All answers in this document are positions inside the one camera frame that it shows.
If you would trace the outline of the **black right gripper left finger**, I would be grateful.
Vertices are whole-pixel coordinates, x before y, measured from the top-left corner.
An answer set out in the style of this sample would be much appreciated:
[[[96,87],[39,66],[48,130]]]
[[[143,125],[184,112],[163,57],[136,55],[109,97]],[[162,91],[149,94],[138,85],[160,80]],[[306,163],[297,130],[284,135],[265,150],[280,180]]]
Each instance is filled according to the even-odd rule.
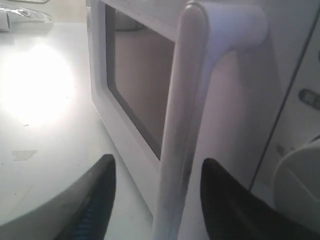
[[[116,160],[104,154],[66,190],[3,224],[2,240],[103,240],[117,189]]]

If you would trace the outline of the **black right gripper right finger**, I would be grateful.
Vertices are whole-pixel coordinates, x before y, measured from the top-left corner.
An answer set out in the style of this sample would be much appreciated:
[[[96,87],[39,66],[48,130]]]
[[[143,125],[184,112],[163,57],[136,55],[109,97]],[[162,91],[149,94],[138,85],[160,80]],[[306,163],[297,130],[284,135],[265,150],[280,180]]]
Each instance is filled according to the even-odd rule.
[[[201,168],[201,208],[211,240],[318,240],[320,235],[287,219],[255,197],[218,161]]]

